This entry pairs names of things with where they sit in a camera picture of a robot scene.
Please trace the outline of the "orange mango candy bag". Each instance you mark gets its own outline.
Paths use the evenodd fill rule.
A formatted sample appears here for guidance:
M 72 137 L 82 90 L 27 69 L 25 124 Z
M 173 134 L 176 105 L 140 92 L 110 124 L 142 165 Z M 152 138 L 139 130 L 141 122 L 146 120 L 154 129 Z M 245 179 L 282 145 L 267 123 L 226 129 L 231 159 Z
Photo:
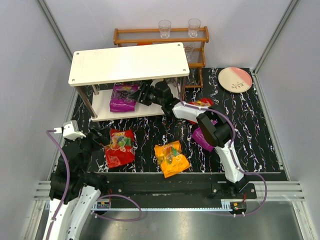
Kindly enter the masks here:
M 180 142 L 174 141 L 165 145 L 155 145 L 155 157 L 165 178 L 172 177 L 191 167 L 182 154 Z

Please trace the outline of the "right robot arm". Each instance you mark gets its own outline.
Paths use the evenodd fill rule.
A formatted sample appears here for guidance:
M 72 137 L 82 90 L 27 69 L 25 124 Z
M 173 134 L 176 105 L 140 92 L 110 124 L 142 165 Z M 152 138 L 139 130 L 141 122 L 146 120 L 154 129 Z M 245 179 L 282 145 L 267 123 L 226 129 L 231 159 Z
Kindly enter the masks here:
M 174 97 L 165 81 L 152 86 L 152 82 L 147 80 L 137 91 L 130 94 L 129 98 L 146 106 L 159 105 L 167 116 L 197 123 L 204 139 L 214 147 L 220 158 L 228 194 L 233 198 L 250 195 L 249 180 L 241 167 L 234 146 L 236 136 L 234 126 L 216 106 L 198 106 Z

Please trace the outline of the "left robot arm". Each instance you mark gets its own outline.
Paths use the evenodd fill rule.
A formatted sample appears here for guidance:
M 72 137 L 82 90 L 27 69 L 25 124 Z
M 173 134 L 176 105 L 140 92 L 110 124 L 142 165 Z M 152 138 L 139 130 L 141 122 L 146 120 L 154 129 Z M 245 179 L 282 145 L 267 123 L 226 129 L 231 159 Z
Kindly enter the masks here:
M 88 166 L 92 154 L 110 143 L 110 128 L 91 127 L 88 133 L 60 146 L 52 134 L 62 132 L 59 128 L 46 131 L 60 157 L 50 176 L 45 240 L 78 240 L 95 201 L 107 190 L 106 176 L 88 172 Z

